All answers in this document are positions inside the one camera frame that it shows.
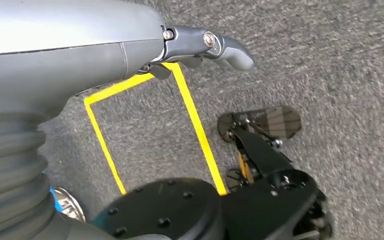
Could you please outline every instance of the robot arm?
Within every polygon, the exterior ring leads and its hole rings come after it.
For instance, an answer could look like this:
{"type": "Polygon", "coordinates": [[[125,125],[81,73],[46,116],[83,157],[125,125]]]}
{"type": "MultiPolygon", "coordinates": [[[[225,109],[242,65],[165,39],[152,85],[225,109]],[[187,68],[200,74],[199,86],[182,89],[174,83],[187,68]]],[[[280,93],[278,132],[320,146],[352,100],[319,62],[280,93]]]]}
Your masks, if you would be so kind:
{"type": "Polygon", "coordinates": [[[112,240],[56,213],[37,126],[84,90],[136,73],[167,77],[161,63],[208,58],[254,65],[236,40],[167,26],[153,8],[119,0],[0,0],[0,240],[112,240]]]}
{"type": "Polygon", "coordinates": [[[16,67],[2,74],[46,81],[48,90],[59,87],[56,79],[70,79],[60,98],[136,73],[167,78],[161,63],[197,67],[203,58],[237,70],[254,66],[237,40],[166,26],[151,7],[118,0],[0,0],[0,70],[3,63],[16,67]],[[56,79],[45,80],[51,76],[56,79]]]}

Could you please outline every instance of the carpeted floor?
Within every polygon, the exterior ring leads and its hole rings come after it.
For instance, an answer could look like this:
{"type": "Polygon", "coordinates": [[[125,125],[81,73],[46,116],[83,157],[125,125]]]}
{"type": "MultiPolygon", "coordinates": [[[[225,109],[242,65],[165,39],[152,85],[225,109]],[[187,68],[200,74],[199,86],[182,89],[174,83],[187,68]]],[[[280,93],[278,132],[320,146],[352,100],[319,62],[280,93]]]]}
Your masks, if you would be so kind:
{"type": "MultiPolygon", "coordinates": [[[[217,134],[227,111],[292,106],[303,130],[285,147],[330,197],[337,240],[384,240],[384,0],[143,0],[169,23],[239,39],[258,66],[183,68],[222,174],[236,164],[217,134]]],[[[213,182],[173,78],[93,106],[127,188],[172,176],[213,182]]],[[[81,98],[41,126],[54,185],[93,218],[120,195],[81,98]]]]}

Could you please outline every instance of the yellow floor marking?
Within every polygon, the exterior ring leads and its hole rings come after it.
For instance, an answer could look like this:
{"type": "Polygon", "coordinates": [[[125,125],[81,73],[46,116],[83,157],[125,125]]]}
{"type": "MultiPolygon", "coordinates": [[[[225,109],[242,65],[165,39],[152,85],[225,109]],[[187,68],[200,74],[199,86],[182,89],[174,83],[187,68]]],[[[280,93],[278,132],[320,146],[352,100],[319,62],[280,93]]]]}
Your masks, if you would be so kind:
{"type": "Polygon", "coordinates": [[[94,112],[92,111],[91,105],[89,104],[89,102],[86,101],[86,99],[84,101],[84,106],[86,107],[87,114],[89,115],[90,121],[92,122],[93,129],[95,130],[103,154],[105,155],[106,161],[108,162],[109,168],[111,169],[112,176],[114,177],[121,194],[126,194],[125,186],[123,185],[122,180],[120,179],[119,173],[117,172],[117,168],[114,164],[113,158],[111,157],[110,151],[108,151],[107,144],[105,143],[104,136],[102,135],[102,132],[98,126],[94,112]]]}
{"type": "Polygon", "coordinates": [[[186,105],[190,120],[192,121],[193,128],[195,129],[199,143],[201,144],[202,152],[204,153],[209,171],[215,183],[215,187],[217,188],[217,191],[220,195],[225,195],[227,194],[227,192],[222,180],[222,176],[220,176],[219,168],[217,167],[213,152],[211,151],[210,144],[205,134],[203,125],[201,123],[197,108],[195,107],[195,103],[192,99],[191,92],[189,91],[185,77],[183,76],[182,70],[180,69],[180,66],[178,64],[174,64],[171,69],[179,87],[181,96],[183,97],[184,104],[186,105]]]}
{"type": "MultiPolygon", "coordinates": [[[[220,195],[225,195],[227,194],[225,185],[223,184],[222,177],[220,176],[219,169],[216,164],[216,160],[214,159],[213,153],[210,148],[210,144],[206,137],[197,109],[195,108],[194,101],[192,99],[191,93],[189,92],[188,85],[185,81],[185,77],[183,76],[182,70],[179,64],[177,63],[165,63],[164,65],[168,69],[173,71],[174,79],[176,80],[180,93],[183,97],[184,104],[189,113],[193,128],[195,129],[196,135],[199,140],[199,144],[201,145],[202,152],[208,164],[208,168],[211,172],[211,176],[214,180],[215,187],[217,188],[217,191],[220,195]]],[[[94,112],[92,111],[91,105],[99,101],[102,101],[108,97],[111,97],[115,94],[123,92],[127,89],[133,88],[152,78],[154,78],[154,76],[152,76],[151,74],[134,75],[133,77],[123,82],[116,83],[108,88],[105,88],[88,97],[85,97],[84,99],[84,106],[86,108],[86,112],[90,118],[90,122],[92,123],[93,129],[96,133],[99,144],[102,148],[102,151],[108,162],[109,168],[111,169],[112,175],[115,179],[115,182],[117,183],[118,188],[120,189],[121,194],[125,194],[126,189],[117,172],[116,165],[114,164],[113,158],[111,157],[110,151],[108,150],[107,144],[105,143],[104,136],[102,135],[102,132],[99,128],[98,122],[95,118],[94,112]]]]}

